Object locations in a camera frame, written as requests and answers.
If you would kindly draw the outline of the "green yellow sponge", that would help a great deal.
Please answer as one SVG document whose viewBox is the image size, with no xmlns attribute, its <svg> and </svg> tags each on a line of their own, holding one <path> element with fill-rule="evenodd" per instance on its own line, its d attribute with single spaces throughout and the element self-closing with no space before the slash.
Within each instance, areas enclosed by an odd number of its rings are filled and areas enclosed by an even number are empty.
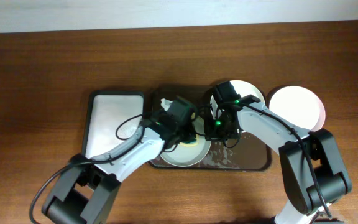
<svg viewBox="0 0 358 224">
<path fill-rule="evenodd" d="M 195 139 L 194 141 L 186 141 L 186 142 L 181 142 L 180 143 L 180 146 L 183 146 L 183 147 L 194 147 L 198 145 L 198 140 Z"/>
</svg>

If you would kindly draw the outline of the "pale green plate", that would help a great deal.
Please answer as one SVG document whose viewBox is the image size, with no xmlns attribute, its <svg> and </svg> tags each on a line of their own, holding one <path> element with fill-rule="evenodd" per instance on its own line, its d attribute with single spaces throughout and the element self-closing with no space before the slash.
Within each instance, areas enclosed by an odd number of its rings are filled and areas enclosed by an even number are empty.
<svg viewBox="0 0 358 224">
<path fill-rule="evenodd" d="M 199 163 L 209 152 L 211 142 L 204 136 L 197 135 L 198 145 L 194 147 L 183 147 L 180 144 L 163 152 L 160 157 L 170 165 L 176 167 L 188 167 Z"/>
</svg>

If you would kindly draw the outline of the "cream white plate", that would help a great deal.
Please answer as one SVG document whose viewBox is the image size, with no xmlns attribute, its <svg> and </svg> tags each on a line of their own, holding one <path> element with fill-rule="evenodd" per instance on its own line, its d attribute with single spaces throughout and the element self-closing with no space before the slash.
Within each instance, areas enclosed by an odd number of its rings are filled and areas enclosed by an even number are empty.
<svg viewBox="0 0 358 224">
<path fill-rule="evenodd" d="M 259 98 L 261 102 L 265 103 L 264 95 L 253 84 L 251 84 L 249 82 L 242 81 L 242 80 L 229 80 L 229 81 L 222 82 L 222 84 L 226 84 L 226 85 L 228 83 L 232 86 L 234 91 L 241 96 L 241 98 L 248 96 L 248 95 L 253 95 L 253 96 Z M 217 108 L 218 108 L 218 104 L 217 104 L 216 100 L 214 99 L 214 93 L 211 93 L 210 104 L 212 107 L 211 114 L 213 116 L 215 116 Z"/>
</svg>

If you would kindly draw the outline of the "pinkish white plate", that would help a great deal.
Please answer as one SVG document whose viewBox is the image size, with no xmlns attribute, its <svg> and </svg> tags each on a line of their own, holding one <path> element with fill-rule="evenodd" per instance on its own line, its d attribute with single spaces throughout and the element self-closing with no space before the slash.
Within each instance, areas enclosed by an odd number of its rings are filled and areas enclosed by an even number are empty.
<svg viewBox="0 0 358 224">
<path fill-rule="evenodd" d="M 270 98 L 268 108 L 281 118 L 298 127 L 317 131 L 326 120 L 326 110 L 321 99 L 302 86 L 285 86 Z"/>
</svg>

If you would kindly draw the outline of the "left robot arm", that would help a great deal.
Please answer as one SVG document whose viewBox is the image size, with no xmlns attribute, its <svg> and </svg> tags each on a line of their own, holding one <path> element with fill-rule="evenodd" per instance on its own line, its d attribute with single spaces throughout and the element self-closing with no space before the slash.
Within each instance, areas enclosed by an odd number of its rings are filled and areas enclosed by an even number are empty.
<svg viewBox="0 0 358 224">
<path fill-rule="evenodd" d="M 135 133 L 114 149 L 90 159 L 81 154 L 52 177 L 57 179 L 42 205 L 54 223 L 106 223 L 121 183 L 164 150 L 192 135 L 197 107 L 183 98 L 173 100 L 143 119 Z"/>
</svg>

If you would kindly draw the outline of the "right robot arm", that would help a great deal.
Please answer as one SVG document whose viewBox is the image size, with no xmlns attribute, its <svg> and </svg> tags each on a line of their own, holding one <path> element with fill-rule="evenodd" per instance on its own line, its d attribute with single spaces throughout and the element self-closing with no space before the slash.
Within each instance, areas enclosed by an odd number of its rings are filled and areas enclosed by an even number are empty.
<svg viewBox="0 0 358 224">
<path fill-rule="evenodd" d="M 323 215 L 331 218 L 329 206 L 352 190 L 334 136 L 326 129 L 301 128 L 275 114 L 253 87 L 229 80 L 204 94 L 205 138 L 226 142 L 247 132 L 279 155 L 288 201 L 271 223 L 314 223 Z"/>
</svg>

